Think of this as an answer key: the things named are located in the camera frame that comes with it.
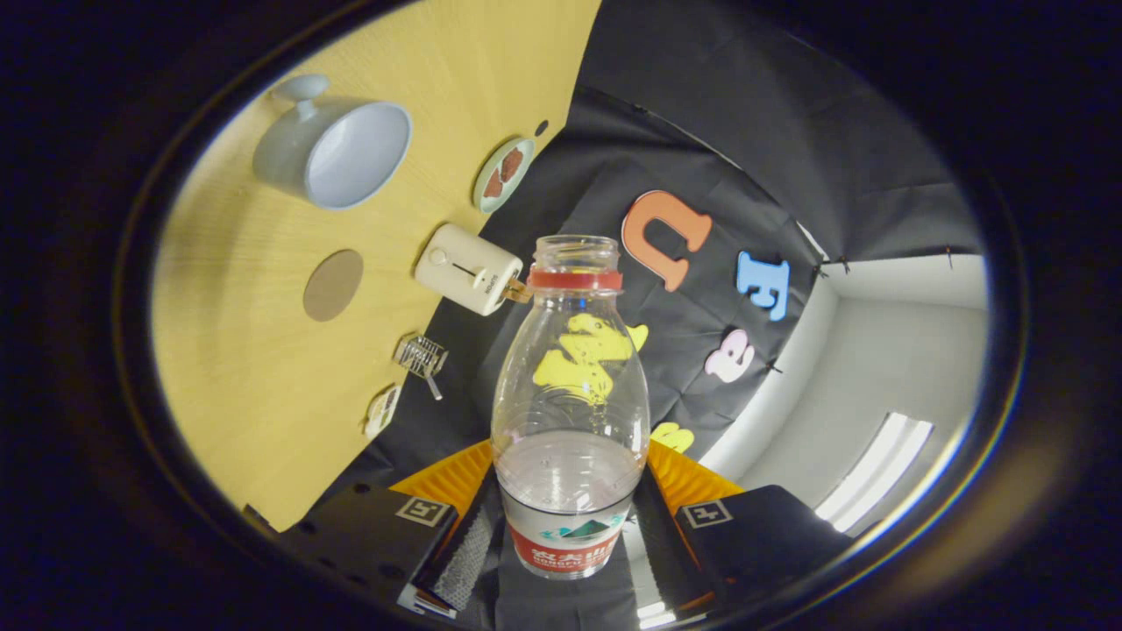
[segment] red bottle ring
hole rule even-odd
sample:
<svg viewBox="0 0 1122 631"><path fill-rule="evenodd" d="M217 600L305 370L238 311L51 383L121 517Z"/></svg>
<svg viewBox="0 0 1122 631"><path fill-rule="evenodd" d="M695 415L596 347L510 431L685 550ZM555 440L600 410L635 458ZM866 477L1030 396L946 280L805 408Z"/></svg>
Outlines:
<svg viewBox="0 0 1122 631"><path fill-rule="evenodd" d="M569 272L541 272L531 269L526 285L535 290L613 290L624 289L624 275L619 272L599 274L574 274Z"/></svg>

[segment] mug handle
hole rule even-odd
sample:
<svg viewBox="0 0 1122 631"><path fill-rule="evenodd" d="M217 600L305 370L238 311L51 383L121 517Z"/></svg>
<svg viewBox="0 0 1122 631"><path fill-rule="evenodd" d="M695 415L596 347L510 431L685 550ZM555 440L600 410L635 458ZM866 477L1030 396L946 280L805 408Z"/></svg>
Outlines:
<svg viewBox="0 0 1122 631"><path fill-rule="evenodd" d="M302 74L282 82L273 89L273 95L296 103L300 120L307 120L315 113L313 99L323 94L331 81L324 74Z"/></svg>

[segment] light wood surface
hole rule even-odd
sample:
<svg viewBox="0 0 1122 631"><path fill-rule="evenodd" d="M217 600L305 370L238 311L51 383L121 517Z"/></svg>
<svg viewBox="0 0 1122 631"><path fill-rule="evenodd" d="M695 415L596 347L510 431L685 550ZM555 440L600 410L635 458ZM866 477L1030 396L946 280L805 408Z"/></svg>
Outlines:
<svg viewBox="0 0 1122 631"><path fill-rule="evenodd" d="M442 222L482 227L471 188L493 149L533 137L543 119L539 147L563 127L598 8L426 0L277 77L324 73L327 95L395 101L412 115L404 164L355 209L322 210L255 180L257 141L287 107L268 93L201 157L159 244L151 333L183 438L238 509L285 530L367 446L367 405L406 377L392 359L398 338L423 331L440 301L410 276L414 259ZM341 314L318 322L304 287L341 249L361 255L362 280ZM410 422L410 411L393 422Z"/></svg>

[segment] orange letter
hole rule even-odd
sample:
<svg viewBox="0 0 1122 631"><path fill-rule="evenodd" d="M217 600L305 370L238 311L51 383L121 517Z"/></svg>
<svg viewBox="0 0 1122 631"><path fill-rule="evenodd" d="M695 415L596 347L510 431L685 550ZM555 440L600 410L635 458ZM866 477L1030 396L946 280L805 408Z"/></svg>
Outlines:
<svg viewBox="0 0 1122 631"><path fill-rule="evenodd" d="M627 254L635 257L647 269L662 276L666 291L677 291L686 278L690 263L684 258L671 260L646 240L646 225L657 219L674 229L686 239L690 252L701 249L712 229L712 219L708 214L698 214L682 200L665 191L644 193L632 204L624 217L623 241Z"/></svg>

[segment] red label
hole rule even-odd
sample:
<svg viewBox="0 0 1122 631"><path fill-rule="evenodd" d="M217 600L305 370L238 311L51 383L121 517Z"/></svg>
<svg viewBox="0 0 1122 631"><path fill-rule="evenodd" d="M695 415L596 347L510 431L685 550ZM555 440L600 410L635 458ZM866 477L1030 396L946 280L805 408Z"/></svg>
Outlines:
<svg viewBox="0 0 1122 631"><path fill-rule="evenodd" d="M518 533L513 527L511 534L514 537L514 549L518 556L530 565L546 571L582 571L595 565L599 565L611 554L611 548L619 537L617 531L610 538L589 546L570 550L559 550L535 543Z"/></svg>

